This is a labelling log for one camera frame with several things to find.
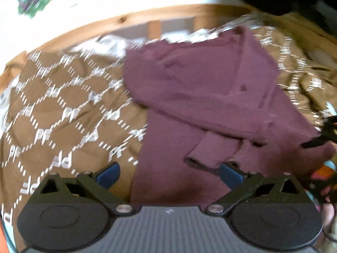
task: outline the black circular pad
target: black circular pad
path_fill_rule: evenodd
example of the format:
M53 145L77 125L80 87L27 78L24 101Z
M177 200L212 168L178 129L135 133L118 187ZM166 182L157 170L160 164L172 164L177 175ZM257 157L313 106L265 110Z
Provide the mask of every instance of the black circular pad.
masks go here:
M28 245L48 251L73 251L93 243L109 224L107 210L90 199L80 203L27 203L18 230Z
M254 245L288 251L312 245L322 220L311 203L242 203L233 210L232 225Z

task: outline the metal screw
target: metal screw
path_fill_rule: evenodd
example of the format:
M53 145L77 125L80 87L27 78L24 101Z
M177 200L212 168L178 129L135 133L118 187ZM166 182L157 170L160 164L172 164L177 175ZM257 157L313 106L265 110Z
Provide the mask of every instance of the metal screw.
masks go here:
M224 208L222 205L220 204L211 204L207 210L210 212L210 213L221 213L224 211Z
M116 207L116 211L122 214L130 213L133 210L131 205L128 204L121 204L118 207Z

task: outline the ribbed gray surface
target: ribbed gray surface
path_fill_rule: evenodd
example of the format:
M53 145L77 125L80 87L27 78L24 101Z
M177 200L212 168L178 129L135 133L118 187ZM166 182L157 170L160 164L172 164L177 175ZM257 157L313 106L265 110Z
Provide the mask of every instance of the ribbed gray surface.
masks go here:
M239 239L222 218L198 207L143 207L118 218L103 239L76 253L265 253ZM298 253L316 253L312 248ZM27 253L40 253L31 249Z

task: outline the wooden slat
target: wooden slat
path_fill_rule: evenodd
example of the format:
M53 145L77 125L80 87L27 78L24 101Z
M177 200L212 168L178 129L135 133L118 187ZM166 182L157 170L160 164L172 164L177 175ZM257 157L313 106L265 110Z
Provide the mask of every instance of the wooden slat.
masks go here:
M161 38L161 22L160 22L160 20L150 21L148 23L148 38L150 40Z
M216 28L219 24L219 16L195 16L193 20L193 30L202 28Z
M247 14L249 12L251 12L251 9L247 7L207 4L176 5L172 7L150 9L87 24L83 27L76 28L59 37L56 37L36 49L46 51L60 50L92 37L109 33L116 29L141 23L148 23L151 21L203 16L205 17L204 20L206 23L207 17L240 17L243 14Z

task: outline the maroon sweater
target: maroon sweater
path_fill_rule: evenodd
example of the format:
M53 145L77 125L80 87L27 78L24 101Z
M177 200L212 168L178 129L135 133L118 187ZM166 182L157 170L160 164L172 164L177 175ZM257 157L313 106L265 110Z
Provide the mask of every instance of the maroon sweater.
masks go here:
M134 101L149 108L132 204L206 206L229 191L216 176L224 161L304 177L334 153L331 144L301 149L317 130L246 28L201 43L155 42L128 51L124 67Z

